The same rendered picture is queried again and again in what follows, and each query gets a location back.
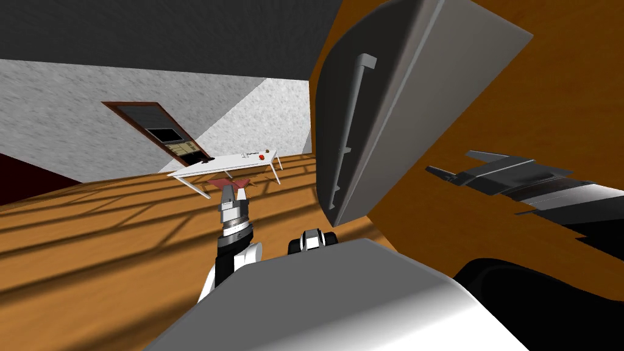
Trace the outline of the red chair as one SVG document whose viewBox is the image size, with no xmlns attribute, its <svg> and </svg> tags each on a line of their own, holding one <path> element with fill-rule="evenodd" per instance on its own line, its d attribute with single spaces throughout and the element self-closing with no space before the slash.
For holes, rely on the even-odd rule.
<svg viewBox="0 0 624 351">
<path fill-rule="evenodd" d="M 234 191 L 238 191 L 239 189 L 244 189 L 250 183 L 250 179 L 239 179 L 234 181 L 229 178 L 211 179 L 207 180 L 207 183 L 217 187 L 219 190 L 223 190 L 225 186 L 231 185 Z"/>
</svg>

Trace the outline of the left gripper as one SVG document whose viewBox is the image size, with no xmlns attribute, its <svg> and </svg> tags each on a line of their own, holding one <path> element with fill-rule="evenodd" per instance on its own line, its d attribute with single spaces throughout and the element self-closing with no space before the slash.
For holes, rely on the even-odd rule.
<svg viewBox="0 0 624 351">
<path fill-rule="evenodd" d="M 218 205 L 221 223 L 223 225 L 237 225 L 249 222 L 249 200 L 247 199 L 246 190 L 239 188 L 237 190 L 237 200 L 235 200 L 235 190 L 233 185 L 224 185 L 222 187 L 221 201 Z"/>
</svg>

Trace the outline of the grey refrigerator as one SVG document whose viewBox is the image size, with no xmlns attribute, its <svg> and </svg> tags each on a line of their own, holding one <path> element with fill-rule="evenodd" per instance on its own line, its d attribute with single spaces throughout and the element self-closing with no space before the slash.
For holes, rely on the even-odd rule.
<svg viewBox="0 0 624 351">
<path fill-rule="evenodd" d="M 364 161 L 352 195 L 363 216 L 531 39 L 472 0 L 442 0 Z"/>
</svg>

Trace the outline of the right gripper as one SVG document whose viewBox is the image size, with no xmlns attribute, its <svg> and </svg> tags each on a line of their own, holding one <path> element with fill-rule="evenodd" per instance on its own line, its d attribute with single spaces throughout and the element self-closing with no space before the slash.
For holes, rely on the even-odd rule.
<svg viewBox="0 0 624 351">
<path fill-rule="evenodd" d="M 468 186 L 490 196 L 572 173 L 566 169 L 538 164 L 534 160 L 503 161 L 501 159 L 509 157 L 505 154 L 470 150 L 465 156 L 487 164 L 457 175 L 434 166 L 427 166 L 425 171 L 446 182 Z"/>
</svg>

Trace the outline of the white table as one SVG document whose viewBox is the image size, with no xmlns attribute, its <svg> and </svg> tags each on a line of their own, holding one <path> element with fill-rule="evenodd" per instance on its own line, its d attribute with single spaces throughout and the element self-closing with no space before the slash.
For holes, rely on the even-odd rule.
<svg viewBox="0 0 624 351">
<path fill-rule="evenodd" d="M 266 152 L 259 152 L 255 154 L 244 153 L 216 156 L 213 160 L 207 163 L 196 163 L 194 165 L 187 166 L 178 171 L 172 172 L 168 174 L 168 176 L 175 178 L 179 182 L 182 182 L 184 185 L 188 186 L 190 189 L 199 193 L 203 197 L 211 199 L 211 196 L 209 194 L 191 184 L 189 181 L 186 180 L 186 178 L 219 172 L 225 172 L 229 177 L 232 177 L 229 174 L 229 171 L 268 165 L 271 167 L 272 173 L 274 173 L 275 175 L 275 179 L 280 184 L 280 179 L 274 167 L 275 159 L 277 159 L 280 169 L 283 169 L 281 160 L 277 154 L 277 150 L 268 150 Z"/>
</svg>

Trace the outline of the dark grey refrigerator door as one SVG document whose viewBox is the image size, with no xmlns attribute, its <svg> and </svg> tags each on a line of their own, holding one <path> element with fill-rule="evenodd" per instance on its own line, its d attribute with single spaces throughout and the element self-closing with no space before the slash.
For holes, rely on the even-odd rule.
<svg viewBox="0 0 624 351">
<path fill-rule="evenodd" d="M 364 161 L 379 134 L 378 124 L 388 114 L 419 43 L 442 0 L 387 0 L 364 16 L 336 42 L 324 61 L 316 89 L 315 131 L 317 198 L 330 225 L 336 227 L 362 217 L 352 199 Z M 332 179 L 344 127 L 356 58 L 377 58 L 366 69 L 339 173 L 333 209 L 328 208 Z"/>
</svg>

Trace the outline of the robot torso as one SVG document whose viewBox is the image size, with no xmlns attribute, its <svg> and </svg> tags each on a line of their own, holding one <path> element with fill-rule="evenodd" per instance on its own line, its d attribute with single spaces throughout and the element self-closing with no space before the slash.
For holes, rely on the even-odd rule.
<svg viewBox="0 0 624 351">
<path fill-rule="evenodd" d="M 144 351 L 528 351 L 449 276 L 369 239 L 236 270 Z"/>
</svg>

